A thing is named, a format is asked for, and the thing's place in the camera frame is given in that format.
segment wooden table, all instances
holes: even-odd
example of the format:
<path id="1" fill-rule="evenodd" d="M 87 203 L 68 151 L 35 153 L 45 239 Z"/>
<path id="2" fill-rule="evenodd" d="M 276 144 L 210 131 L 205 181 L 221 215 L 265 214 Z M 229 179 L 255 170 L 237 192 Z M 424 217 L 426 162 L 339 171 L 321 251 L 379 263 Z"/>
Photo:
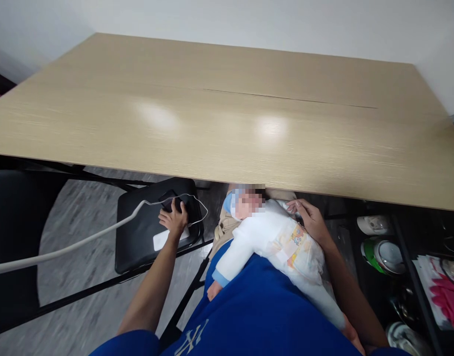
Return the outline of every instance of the wooden table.
<path id="1" fill-rule="evenodd" d="M 0 154 L 454 210 L 404 63 L 96 34 L 0 98 Z"/>

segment phone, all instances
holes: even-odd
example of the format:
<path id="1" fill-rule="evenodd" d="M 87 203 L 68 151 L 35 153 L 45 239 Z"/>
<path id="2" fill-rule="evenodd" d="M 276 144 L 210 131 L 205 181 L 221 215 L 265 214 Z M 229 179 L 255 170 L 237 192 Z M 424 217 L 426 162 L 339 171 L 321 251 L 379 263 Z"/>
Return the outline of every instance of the phone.
<path id="1" fill-rule="evenodd" d="M 177 197 L 177 194 L 174 190 L 168 190 L 166 193 L 164 193 L 160 198 L 159 201 L 162 202 L 163 200 L 166 200 L 162 203 L 163 209 L 166 210 L 168 213 L 172 213 L 171 209 L 171 204 L 172 204 L 172 199 L 174 197 Z M 175 206 L 177 211 L 181 212 L 181 200 L 179 198 L 175 198 Z"/>

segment power cord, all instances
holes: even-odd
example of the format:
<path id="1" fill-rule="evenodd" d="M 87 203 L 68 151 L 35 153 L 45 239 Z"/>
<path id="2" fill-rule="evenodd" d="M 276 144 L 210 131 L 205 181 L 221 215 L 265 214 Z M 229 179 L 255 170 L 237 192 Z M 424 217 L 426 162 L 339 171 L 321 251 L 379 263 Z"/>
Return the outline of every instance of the power cord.
<path id="1" fill-rule="evenodd" d="M 93 240 L 96 240 L 100 236 L 103 236 L 106 233 L 108 233 L 110 231 L 113 231 L 113 230 L 119 228 L 120 226 L 123 226 L 126 223 L 130 222 L 131 220 L 133 220 L 136 217 L 136 215 L 138 215 L 139 210 L 141 209 L 141 207 L 144 204 L 147 204 L 147 205 L 158 205 L 158 204 L 162 204 L 165 201 L 170 200 L 170 199 L 180 198 L 183 195 L 189 195 L 189 196 L 195 198 L 204 207 L 204 209 L 206 210 L 206 214 L 204 215 L 204 217 L 202 219 L 197 220 L 196 222 L 187 224 L 187 227 L 191 227 L 194 224 L 200 223 L 202 220 L 204 220 L 206 218 L 206 216 L 208 214 L 208 209 L 203 204 L 203 202 L 201 202 L 196 196 L 194 196 L 192 194 L 184 193 L 184 194 L 181 194 L 181 195 L 178 195 L 178 196 L 175 196 L 175 197 L 169 197 L 169 198 L 167 198 L 167 199 L 165 199 L 163 201 L 156 202 L 156 203 L 150 203 L 149 201 L 143 200 L 143 201 L 141 201 L 138 204 L 138 206 L 134 209 L 133 213 L 129 217 L 117 222 L 116 224 L 114 224 L 114 225 L 112 225 L 112 226 L 110 226 L 110 227 L 108 227 L 108 228 L 106 228 L 106 229 L 104 229 L 104 230 L 102 230 L 100 232 L 97 232 L 96 234 L 93 234 L 92 236 L 89 236 L 89 237 L 83 239 L 82 241 L 79 241 L 79 242 L 76 242 L 73 245 L 67 246 L 67 247 L 65 247 L 65 248 L 63 248 L 61 250 L 50 252 L 50 253 L 45 254 L 45 255 L 34 256 L 34 257 L 29 257 L 29 258 L 26 258 L 26 259 L 22 259 L 22 260 L 2 263 L 2 264 L 0 264 L 0 274 L 1 273 L 6 273 L 6 272 L 11 272 L 13 270 L 17 270 L 17 269 L 21 269 L 21 268 L 26 268 L 26 267 L 38 265 L 38 264 L 40 264 L 42 262 L 49 261 L 49 260 L 55 259 L 57 257 L 60 257 L 62 255 L 65 255 L 65 254 L 67 254 L 69 252 L 75 251 L 76 249 L 82 247 L 83 245 L 86 245 L 87 243 L 89 243 L 89 242 L 91 242 Z"/>

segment white container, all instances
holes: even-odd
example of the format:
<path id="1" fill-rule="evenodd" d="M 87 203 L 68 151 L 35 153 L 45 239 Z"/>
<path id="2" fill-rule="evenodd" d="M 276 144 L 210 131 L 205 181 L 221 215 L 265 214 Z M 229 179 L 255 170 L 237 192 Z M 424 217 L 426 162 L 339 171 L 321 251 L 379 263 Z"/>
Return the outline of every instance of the white container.
<path id="1" fill-rule="evenodd" d="M 383 215 L 358 217 L 359 229 L 368 236 L 391 235 L 391 227 L 388 219 Z"/>

